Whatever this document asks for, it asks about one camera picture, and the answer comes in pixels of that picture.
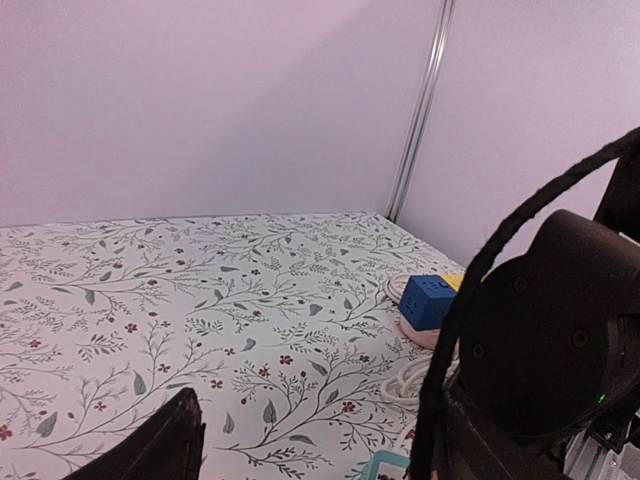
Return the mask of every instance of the screw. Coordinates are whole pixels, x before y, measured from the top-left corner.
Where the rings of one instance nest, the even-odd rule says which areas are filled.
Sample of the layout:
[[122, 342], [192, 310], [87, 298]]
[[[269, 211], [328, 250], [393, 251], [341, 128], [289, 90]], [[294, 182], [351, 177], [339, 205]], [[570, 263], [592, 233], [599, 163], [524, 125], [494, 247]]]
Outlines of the screw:
[[524, 277], [517, 277], [513, 281], [513, 289], [516, 291], [516, 293], [524, 293], [524, 291], [527, 289], [527, 279]]
[[577, 349], [583, 349], [589, 343], [589, 333], [584, 328], [576, 328], [571, 335], [571, 343]]
[[482, 355], [484, 355], [484, 347], [478, 342], [473, 346], [473, 356], [475, 358], [482, 358]]

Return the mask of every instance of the yellow block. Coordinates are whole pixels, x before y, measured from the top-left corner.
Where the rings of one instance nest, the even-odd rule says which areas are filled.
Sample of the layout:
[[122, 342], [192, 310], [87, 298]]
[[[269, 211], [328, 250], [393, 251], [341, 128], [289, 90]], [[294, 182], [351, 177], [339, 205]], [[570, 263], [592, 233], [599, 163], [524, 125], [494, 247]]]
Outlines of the yellow block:
[[453, 288], [456, 292], [460, 290], [460, 284], [462, 283], [462, 279], [464, 275], [440, 275], [442, 279], [449, 284], [451, 288]]

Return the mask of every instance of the blue cube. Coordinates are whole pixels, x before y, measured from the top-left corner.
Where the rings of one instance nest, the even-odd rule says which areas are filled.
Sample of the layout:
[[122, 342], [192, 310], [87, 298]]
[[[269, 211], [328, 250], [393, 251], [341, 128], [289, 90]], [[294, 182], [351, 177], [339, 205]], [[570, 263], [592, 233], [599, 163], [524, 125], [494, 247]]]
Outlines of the blue cube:
[[398, 308], [417, 332], [440, 328], [456, 291], [439, 275], [409, 279]]

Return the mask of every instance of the red flower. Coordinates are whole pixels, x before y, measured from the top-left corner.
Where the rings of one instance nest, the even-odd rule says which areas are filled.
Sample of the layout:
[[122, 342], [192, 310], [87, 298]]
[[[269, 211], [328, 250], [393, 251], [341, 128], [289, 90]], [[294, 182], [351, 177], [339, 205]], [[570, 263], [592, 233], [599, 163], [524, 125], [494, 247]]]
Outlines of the red flower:
[[342, 402], [342, 411], [346, 413], [351, 413], [356, 409], [356, 406], [353, 402]]
[[7, 427], [6, 425], [2, 425], [0, 427], [0, 440], [4, 442], [7, 438], [12, 436], [13, 436], [13, 432], [9, 430], [9, 427]]

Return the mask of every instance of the tablecloth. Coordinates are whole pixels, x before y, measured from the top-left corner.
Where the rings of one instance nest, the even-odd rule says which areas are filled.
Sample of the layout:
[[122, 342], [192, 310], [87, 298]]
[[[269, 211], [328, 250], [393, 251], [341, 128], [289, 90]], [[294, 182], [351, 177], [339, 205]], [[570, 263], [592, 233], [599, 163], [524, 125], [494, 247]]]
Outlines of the tablecloth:
[[375, 213], [0, 229], [0, 478], [62, 478], [184, 386], [201, 478], [359, 478], [413, 418], [381, 382], [427, 355], [399, 271], [462, 269]]

